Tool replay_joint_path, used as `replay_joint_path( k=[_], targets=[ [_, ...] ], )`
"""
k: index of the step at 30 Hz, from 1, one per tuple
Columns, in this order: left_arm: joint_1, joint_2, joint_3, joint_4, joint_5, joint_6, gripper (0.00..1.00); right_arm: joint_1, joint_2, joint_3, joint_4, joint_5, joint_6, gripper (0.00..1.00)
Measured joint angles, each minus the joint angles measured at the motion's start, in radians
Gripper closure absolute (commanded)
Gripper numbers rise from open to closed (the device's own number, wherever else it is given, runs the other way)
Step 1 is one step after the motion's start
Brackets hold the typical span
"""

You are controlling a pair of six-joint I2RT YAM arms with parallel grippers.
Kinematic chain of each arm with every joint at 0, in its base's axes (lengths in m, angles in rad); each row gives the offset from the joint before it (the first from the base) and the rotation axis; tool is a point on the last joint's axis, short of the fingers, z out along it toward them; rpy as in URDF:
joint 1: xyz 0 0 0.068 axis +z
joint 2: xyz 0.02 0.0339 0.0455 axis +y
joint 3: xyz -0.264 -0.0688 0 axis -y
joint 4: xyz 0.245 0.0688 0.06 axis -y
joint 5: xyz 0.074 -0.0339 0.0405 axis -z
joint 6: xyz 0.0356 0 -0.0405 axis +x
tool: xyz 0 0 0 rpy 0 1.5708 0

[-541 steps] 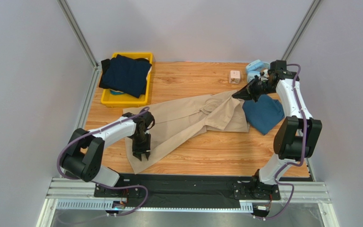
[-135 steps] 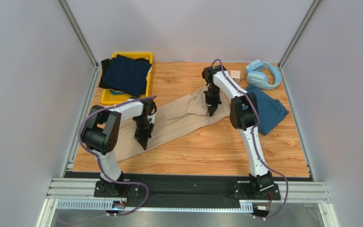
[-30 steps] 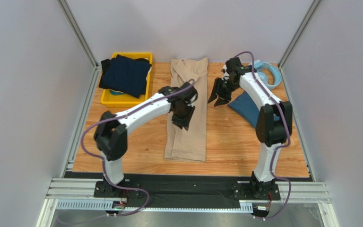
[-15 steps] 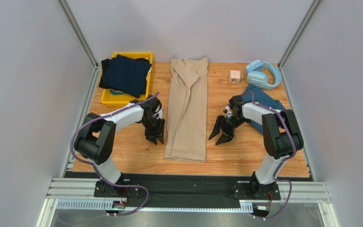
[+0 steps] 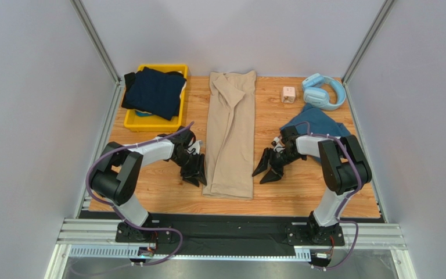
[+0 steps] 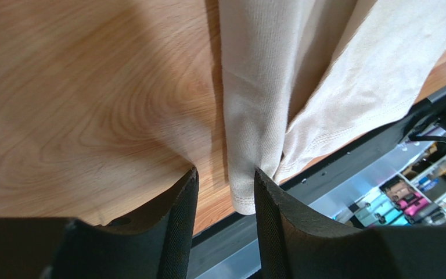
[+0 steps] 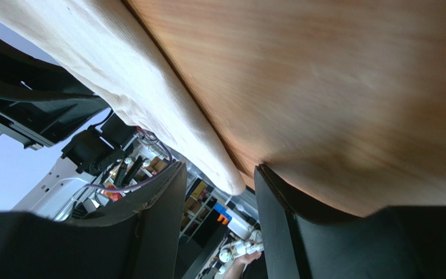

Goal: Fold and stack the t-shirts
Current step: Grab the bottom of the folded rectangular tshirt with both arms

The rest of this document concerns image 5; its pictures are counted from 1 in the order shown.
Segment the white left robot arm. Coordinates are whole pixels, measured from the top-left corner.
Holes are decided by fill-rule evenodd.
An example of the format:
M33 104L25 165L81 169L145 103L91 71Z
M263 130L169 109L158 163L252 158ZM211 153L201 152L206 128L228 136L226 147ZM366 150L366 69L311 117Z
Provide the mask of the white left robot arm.
M129 226L145 230L151 215L135 197L141 168L172 161L180 168L182 181L197 187L206 185L205 156L200 146L201 141L188 127L132 145L110 142L87 172L87 191L92 198L111 206Z

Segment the beige t-shirt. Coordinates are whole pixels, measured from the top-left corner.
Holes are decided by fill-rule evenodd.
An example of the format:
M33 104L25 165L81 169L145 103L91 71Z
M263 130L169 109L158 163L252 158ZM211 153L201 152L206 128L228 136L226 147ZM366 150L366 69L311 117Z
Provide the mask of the beige t-shirt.
M253 198L256 81L254 70L210 73L203 196Z

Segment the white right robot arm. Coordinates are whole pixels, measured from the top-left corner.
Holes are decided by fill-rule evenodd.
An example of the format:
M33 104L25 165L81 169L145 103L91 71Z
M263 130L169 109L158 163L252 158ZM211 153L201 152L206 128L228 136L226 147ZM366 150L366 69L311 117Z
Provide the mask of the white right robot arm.
M285 166L308 157L319 159L326 190L308 218L305 233L311 242L321 243L334 236L346 204L371 181L372 171L356 136L299 133L295 126L286 126L272 147L263 150L252 175L263 173L261 184L279 181Z

